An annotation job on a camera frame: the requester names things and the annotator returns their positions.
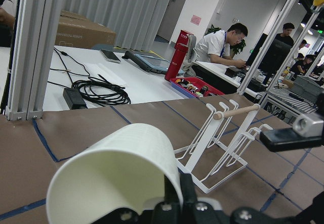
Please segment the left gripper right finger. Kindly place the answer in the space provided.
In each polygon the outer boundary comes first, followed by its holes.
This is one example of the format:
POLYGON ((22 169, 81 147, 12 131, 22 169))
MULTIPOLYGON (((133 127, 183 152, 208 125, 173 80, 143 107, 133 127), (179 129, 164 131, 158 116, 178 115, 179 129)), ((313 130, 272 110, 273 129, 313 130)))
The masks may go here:
POLYGON ((197 201, 192 175, 189 173, 180 174, 180 186, 184 204, 193 204, 197 201))

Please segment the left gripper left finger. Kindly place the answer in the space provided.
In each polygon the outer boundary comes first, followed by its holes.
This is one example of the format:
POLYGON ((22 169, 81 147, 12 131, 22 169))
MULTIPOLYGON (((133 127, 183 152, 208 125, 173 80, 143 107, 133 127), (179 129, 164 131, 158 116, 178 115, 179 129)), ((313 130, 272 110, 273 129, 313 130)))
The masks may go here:
POLYGON ((164 184, 165 184, 165 196, 164 196, 164 205, 173 209, 181 210, 181 204, 175 187, 168 179, 168 177, 164 176, 164 184))

